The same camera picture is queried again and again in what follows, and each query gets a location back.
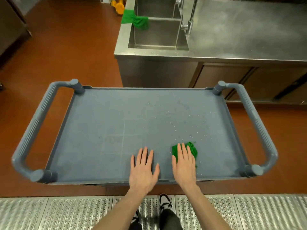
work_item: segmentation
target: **countertop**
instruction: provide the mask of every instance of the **countertop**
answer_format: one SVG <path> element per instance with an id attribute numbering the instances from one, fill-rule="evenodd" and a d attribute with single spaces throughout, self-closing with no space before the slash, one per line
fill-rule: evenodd
<path id="1" fill-rule="evenodd" d="M 194 0 L 185 0 L 183 22 Z M 128 0 L 127 9 L 134 9 Z M 307 64 L 307 5 L 235 0 L 198 0 L 189 51 L 128 48 L 131 23 L 122 24 L 115 58 L 242 64 Z"/>

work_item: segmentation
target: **yellow object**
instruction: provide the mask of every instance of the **yellow object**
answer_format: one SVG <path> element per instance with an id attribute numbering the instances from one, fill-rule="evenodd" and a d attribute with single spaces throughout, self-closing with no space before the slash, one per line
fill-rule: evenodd
<path id="1" fill-rule="evenodd" d="M 111 6 L 115 7 L 115 10 L 119 15 L 124 14 L 124 10 L 125 10 L 124 0 L 119 0 L 119 2 L 116 2 L 116 0 L 112 0 Z"/>

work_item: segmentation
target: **cart handle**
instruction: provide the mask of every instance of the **cart handle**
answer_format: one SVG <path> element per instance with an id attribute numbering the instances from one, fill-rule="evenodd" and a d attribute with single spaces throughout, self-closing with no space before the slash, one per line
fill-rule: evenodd
<path id="1" fill-rule="evenodd" d="M 76 94 L 83 94 L 85 92 L 83 86 L 77 79 L 72 79 L 71 81 L 56 81 L 51 83 L 12 156 L 12 164 L 15 170 L 26 178 L 30 179 L 32 182 L 49 183 L 55 182 L 57 178 L 57 173 L 51 172 L 50 170 L 31 170 L 25 164 L 25 159 L 29 154 L 30 148 L 38 134 L 40 126 L 46 117 L 51 103 L 56 96 L 56 92 L 60 87 L 73 88 Z"/>
<path id="2" fill-rule="evenodd" d="M 276 147 L 267 132 L 262 120 L 260 119 L 259 114 L 256 111 L 254 104 L 252 103 L 246 89 L 243 85 L 237 83 L 225 83 L 224 81 L 219 81 L 218 84 L 214 87 L 213 93 L 215 95 L 220 95 L 221 91 L 226 88 L 236 89 L 242 104 L 248 114 L 248 117 L 254 124 L 256 128 L 258 137 L 262 143 L 264 152 L 266 154 L 267 160 L 262 165 L 247 165 L 245 166 L 245 174 L 249 177 L 263 175 L 269 171 L 276 163 L 278 159 L 278 153 Z"/>

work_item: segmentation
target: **faucet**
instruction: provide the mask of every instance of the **faucet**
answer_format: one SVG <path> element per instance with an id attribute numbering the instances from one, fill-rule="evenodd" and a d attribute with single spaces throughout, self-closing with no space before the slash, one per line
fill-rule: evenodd
<path id="1" fill-rule="evenodd" d="M 176 0 L 176 4 L 179 5 L 179 8 L 181 9 L 181 24 L 180 24 L 180 28 L 181 30 L 185 31 L 186 35 L 190 35 L 191 31 L 192 31 L 192 26 L 193 26 L 193 19 L 194 19 L 194 14 L 195 14 L 195 9 L 196 9 L 196 4 L 197 4 L 197 0 L 194 0 L 193 3 L 193 8 L 192 8 L 192 12 L 191 12 L 191 17 L 190 20 L 188 21 L 187 24 L 183 24 L 183 3 L 185 0 Z"/>

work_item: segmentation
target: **green rag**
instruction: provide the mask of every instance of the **green rag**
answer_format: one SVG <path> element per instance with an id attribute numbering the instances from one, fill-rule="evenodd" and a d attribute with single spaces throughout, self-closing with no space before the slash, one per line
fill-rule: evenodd
<path id="1" fill-rule="evenodd" d="M 134 10 L 125 9 L 122 15 L 122 24 L 132 23 L 136 28 L 146 30 L 148 28 L 148 17 L 136 16 Z"/>
<path id="2" fill-rule="evenodd" d="M 198 152 L 197 152 L 197 150 L 196 150 L 194 144 L 193 144 L 192 142 L 187 142 L 187 143 L 185 144 L 185 147 L 187 147 L 187 146 L 190 147 L 191 154 L 194 156 L 194 158 L 195 158 L 195 160 L 196 160 Z M 176 162 L 178 162 L 178 149 L 177 149 L 177 145 L 174 145 L 174 146 L 172 147 L 172 152 L 173 152 L 173 155 L 174 155 L 175 158 L 176 158 Z"/>

